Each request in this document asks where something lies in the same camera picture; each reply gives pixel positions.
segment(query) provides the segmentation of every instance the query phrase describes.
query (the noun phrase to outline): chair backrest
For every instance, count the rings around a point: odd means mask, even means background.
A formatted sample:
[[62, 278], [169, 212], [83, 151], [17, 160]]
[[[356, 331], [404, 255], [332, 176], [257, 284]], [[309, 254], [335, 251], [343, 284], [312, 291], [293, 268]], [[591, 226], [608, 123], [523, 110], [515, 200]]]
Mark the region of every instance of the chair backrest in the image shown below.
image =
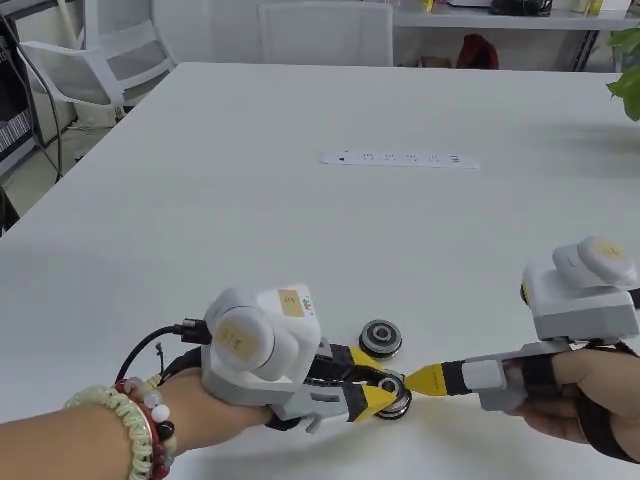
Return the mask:
[[[20, 45], [58, 100], [105, 107], [124, 104], [119, 82], [100, 50], [74, 50], [35, 41]], [[37, 77], [29, 71], [32, 87], [43, 92]]]
[[85, 0], [85, 46], [103, 50], [122, 89], [175, 67], [154, 24], [155, 0]]
[[393, 9], [367, 2], [264, 3], [264, 63], [393, 65]]

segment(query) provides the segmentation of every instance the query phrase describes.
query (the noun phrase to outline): white bead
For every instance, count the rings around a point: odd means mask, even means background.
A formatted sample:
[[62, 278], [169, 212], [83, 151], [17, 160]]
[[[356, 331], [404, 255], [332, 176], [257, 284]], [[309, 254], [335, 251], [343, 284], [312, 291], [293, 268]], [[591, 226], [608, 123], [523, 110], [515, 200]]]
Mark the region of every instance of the white bead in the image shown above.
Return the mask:
[[155, 423], [162, 423], [169, 420], [169, 415], [171, 415], [171, 411], [166, 405], [158, 405], [151, 410], [151, 418], [153, 418]]
[[139, 387], [142, 385], [142, 380], [138, 377], [131, 377], [129, 380], [124, 382], [124, 392], [128, 395], [131, 393], [131, 387]]
[[144, 402], [145, 407], [152, 409], [162, 403], [162, 395], [159, 391], [154, 390], [153, 392], [147, 393], [142, 401]]

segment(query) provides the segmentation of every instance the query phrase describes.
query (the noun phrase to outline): human hand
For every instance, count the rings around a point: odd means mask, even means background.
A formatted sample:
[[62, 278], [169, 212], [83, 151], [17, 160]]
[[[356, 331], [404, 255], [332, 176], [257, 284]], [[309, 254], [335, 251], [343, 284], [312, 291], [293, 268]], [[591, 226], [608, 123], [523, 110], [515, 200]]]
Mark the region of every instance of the human hand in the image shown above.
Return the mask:
[[266, 407], [229, 405], [212, 397], [202, 388], [200, 375], [200, 369], [186, 370], [159, 387], [176, 426], [179, 453], [226, 442], [271, 419]]
[[640, 358], [599, 350], [578, 350], [553, 357], [556, 380], [563, 388], [557, 400], [527, 400], [512, 415], [539, 432], [587, 443], [580, 428], [575, 398], [580, 391], [611, 412], [611, 427], [620, 447], [640, 461]]

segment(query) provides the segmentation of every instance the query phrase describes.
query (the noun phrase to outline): cable connector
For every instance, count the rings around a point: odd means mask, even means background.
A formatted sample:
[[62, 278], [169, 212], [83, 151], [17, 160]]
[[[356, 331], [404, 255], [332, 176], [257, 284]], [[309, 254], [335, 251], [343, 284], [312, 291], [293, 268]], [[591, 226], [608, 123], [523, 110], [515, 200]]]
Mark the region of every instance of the cable connector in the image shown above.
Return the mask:
[[211, 332], [204, 320], [185, 318], [180, 324], [180, 340], [182, 343], [210, 345], [213, 341]]

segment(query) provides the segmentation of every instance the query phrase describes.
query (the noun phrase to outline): floor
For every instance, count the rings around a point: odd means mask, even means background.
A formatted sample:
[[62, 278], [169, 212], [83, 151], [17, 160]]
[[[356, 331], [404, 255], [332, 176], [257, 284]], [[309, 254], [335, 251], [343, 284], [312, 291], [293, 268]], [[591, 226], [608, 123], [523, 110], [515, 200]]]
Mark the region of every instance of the floor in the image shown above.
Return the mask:
[[[66, 173], [76, 165], [76, 156], [88, 152], [98, 143], [108, 130], [67, 130], [62, 135], [62, 172]], [[57, 161], [57, 144], [47, 148], [47, 153]], [[2, 178], [2, 186], [20, 216], [23, 216], [53, 186], [56, 171], [39, 150]]]

